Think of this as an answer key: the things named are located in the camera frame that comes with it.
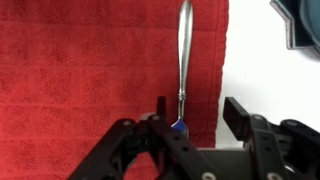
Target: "towel texture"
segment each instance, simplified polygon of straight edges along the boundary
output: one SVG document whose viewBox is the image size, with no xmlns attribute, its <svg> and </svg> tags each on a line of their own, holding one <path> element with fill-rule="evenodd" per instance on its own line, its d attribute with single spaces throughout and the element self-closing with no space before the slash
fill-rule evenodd
<svg viewBox="0 0 320 180">
<path fill-rule="evenodd" d="M 0 0 L 0 179 L 66 179 L 119 118 L 177 118 L 182 0 Z M 185 121 L 214 146 L 227 0 L 192 0 Z M 154 177 L 145 156 L 127 179 Z"/>
</svg>

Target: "red towel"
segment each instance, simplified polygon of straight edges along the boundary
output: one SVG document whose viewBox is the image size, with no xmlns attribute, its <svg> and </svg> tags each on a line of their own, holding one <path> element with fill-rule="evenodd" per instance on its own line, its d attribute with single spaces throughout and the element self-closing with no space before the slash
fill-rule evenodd
<svg viewBox="0 0 320 180">
<path fill-rule="evenodd" d="M 182 2 L 0 0 L 0 179 L 66 179 L 115 120 L 155 111 L 157 96 L 174 122 Z M 185 121 L 194 145 L 214 146 L 228 1 L 191 2 Z M 147 159 L 126 177 L 154 177 Z"/>
</svg>

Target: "red cloth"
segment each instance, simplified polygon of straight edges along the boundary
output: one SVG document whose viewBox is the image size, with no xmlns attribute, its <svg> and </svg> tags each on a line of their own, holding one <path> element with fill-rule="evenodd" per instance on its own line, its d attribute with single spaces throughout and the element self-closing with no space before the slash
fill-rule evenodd
<svg viewBox="0 0 320 180">
<path fill-rule="evenodd" d="M 0 179 L 65 179 L 115 120 L 155 111 L 160 95 L 174 122 L 182 2 L 0 0 Z M 192 4 L 185 121 L 196 146 L 214 146 L 228 1 Z M 154 177 L 145 159 L 128 179 Z"/>
</svg>

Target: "white wall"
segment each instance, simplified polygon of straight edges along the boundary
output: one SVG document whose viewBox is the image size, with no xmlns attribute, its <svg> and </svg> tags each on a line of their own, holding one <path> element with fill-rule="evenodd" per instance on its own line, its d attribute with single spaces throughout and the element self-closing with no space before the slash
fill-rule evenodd
<svg viewBox="0 0 320 180">
<path fill-rule="evenodd" d="M 320 131 L 320 60 L 286 48 L 285 22 L 270 1 L 229 2 L 217 148 L 241 145 L 222 119 L 226 96 L 273 123 L 292 118 Z"/>
</svg>

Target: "silver fork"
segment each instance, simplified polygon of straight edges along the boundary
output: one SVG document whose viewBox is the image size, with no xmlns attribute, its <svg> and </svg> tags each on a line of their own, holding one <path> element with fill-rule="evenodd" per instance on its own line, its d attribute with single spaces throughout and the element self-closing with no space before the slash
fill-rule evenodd
<svg viewBox="0 0 320 180">
<path fill-rule="evenodd" d="M 173 129 L 181 131 L 189 137 L 187 125 L 183 122 L 184 104 L 186 100 L 186 82 L 189 64 L 189 55 L 192 39 L 193 10 L 189 0 L 185 0 L 180 9 L 178 49 L 179 49 L 179 106 L 178 120 L 172 124 Z"/>
</svg>

